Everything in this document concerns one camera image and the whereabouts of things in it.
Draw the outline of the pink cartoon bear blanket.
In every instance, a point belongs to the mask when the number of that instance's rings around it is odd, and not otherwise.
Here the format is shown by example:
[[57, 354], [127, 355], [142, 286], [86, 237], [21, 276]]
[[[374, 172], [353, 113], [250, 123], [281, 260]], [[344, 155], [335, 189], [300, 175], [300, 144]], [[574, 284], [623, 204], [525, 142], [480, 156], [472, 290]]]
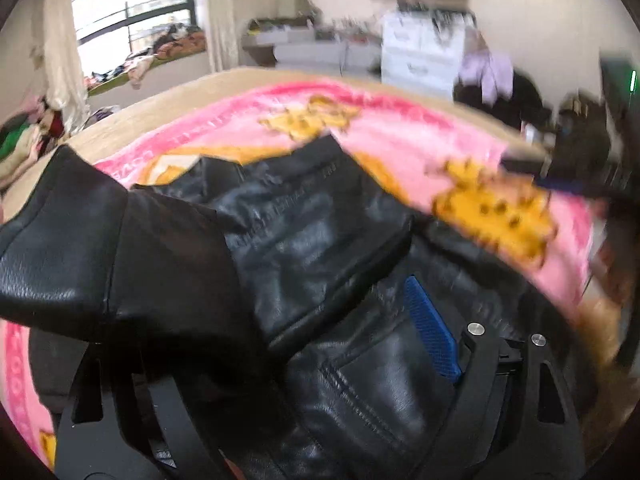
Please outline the pink cartoon bear blanket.
[[578, 479], [591, 222], [503, 140], [340, 84], [236, 96], [1, 229], [60, 479]]

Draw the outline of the black leather jacket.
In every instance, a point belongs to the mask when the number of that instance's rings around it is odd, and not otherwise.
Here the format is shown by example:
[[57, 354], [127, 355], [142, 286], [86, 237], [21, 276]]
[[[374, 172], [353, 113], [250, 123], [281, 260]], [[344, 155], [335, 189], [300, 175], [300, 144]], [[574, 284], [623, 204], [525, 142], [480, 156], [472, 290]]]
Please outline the black leather jacket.
[[410, 276], [454, 334], [544, 336], [575, 405], [586, 378], [555, 307], [328, 137], [135, 188], [64, 146], [1, 229], [2, 316], [117, 352], [168, 466], [150, 385], [171, 377], [228, 479], [414, 479], [456, 388], [412, 322]]

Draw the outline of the stack of folded clothes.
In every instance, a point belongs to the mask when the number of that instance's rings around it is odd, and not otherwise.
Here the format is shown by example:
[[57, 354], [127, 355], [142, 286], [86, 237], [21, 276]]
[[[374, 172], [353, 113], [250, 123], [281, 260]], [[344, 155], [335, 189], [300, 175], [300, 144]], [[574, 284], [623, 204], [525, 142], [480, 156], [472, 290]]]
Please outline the stack of folded clothes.
[[1, 192], [38, 160], [52, 151], [65, 136], [62, 112], [40, 96], [1, 124]]

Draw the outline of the lilac garment on chair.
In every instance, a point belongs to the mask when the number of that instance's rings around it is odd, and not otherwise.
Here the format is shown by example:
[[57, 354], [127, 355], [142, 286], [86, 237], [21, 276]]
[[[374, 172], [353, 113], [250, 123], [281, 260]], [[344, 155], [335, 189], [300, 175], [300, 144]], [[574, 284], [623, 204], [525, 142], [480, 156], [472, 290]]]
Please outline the lilac garment on chair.
[[478, 50], [465, 55], [458, 75], [463, 87], [478, 87], [482, 102], [493, 106], [499, 98], [513, 96], [514, 69], [508, 56]]

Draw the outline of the right cream curtain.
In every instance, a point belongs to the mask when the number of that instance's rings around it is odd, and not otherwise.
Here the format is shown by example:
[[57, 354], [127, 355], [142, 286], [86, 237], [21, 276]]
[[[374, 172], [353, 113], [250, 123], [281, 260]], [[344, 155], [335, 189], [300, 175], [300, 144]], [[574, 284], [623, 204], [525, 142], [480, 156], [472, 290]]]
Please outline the right cream curtain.
[[214, 73], [239, 65], [234, 0], [207, 0], [207, 50]]

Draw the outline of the left cream curtain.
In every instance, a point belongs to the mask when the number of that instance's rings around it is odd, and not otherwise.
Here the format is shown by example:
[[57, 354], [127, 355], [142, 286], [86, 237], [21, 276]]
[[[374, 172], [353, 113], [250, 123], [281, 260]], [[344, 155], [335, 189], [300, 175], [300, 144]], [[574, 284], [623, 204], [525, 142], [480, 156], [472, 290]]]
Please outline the left cream curtain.
[[78, 53], [72, 0], [36, 0], [35, 62], [42, 70], [46, 102], [62, 114], [65, 132], [74, 136], [90, 108]]

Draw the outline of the tan bed cover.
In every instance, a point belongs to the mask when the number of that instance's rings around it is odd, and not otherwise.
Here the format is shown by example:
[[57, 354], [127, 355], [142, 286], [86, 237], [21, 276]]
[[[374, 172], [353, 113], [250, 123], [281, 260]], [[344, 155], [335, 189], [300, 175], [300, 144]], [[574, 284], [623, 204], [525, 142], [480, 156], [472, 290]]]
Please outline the tan bed cover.
[[[262, 118], [302, 107], [312, 96], [359, 108], [337, 139], [383, 188], [421, 210], [429, 210], [435, 195], [448, 188], [440, 170], [449, 159], [495, 167], [506, 153], [544, 154], [513, 128], [459, 103], [374, 81], [265, 68], [237, 68], [180, 84], [98, 122], [70, 144], [124, 185], [166, 183], [198, 156], [246, 164], [292, 151], [294, 142], [265, 129]], [[639, 383], [613, 363], [622, 310], [588, 278], [594, 245], [589, 206], [556, 193], [550, 210], [558, 236], [548, 245], [544, 265], [525, 273], [577, 327], [597, 364], [599, 393], [584, 429], [587, 455], [596, 460], [628, 422]]]

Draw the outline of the clothes pile on windowsill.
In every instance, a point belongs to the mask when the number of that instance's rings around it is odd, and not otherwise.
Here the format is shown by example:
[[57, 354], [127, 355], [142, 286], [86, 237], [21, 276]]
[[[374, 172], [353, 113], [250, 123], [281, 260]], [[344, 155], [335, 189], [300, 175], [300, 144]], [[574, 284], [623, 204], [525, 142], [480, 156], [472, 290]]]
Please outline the clothes pile on windowsill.
[[139, 90], [149, 70], [205, 52], [206, 47], [205, 32], [198, 25], [171, 24], [160, 31], [149, 47], [128, 55], [119, 66], [105, 74], [85, 76], [85, 85], [90, 96], [123, 84], [130, 84], [134, 90]]

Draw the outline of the cream curtain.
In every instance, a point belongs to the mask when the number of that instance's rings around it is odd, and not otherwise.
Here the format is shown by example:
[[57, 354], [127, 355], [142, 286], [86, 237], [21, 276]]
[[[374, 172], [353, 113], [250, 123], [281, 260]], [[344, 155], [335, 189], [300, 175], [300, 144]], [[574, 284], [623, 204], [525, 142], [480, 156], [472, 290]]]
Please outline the cream curtain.
[[214, 73], [239, 65], [234, 0], [207, 0], [207, 50]]
[[72, 0], [36, 0], [35, 62], [42, 70], [46, 102], [62, 114], [65, 132], [74, 136], [90, 108], [78, 53]]

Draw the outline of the window with dark frame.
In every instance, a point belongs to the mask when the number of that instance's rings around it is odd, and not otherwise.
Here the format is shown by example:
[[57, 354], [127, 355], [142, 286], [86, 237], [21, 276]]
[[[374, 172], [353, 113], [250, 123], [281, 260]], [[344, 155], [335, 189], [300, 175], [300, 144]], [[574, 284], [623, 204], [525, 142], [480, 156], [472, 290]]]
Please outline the window with dark frame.
[[169, 29], [196, 23], [195, 0], [72, 0], [85, 76], [106, 75], [152, 49]]

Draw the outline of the grey low cabinet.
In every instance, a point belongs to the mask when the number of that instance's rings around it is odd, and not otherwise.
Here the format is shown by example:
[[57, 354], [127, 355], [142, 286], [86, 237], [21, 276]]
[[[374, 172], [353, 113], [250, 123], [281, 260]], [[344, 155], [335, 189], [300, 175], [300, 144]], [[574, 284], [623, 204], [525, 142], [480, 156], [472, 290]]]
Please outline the grey low cabinet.
[[381, 76], [378, 40], [344, 37], [337, 32], [324, 36], [311, 22], [304, 26], [262, 26], [254, 22], [242, 35], [241, 46], [260, 67], [337, 77]]

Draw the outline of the white drawer chest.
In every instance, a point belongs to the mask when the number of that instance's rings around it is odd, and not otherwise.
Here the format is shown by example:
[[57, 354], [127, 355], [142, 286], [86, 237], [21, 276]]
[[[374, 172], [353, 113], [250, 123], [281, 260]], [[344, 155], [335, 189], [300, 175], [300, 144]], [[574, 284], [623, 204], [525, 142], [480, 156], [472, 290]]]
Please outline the white drawer chest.
[[475, 31], [475, 16], [466, 11], [387, 13], [382, 21], [382, 83], [450, 101], [468, 37]]

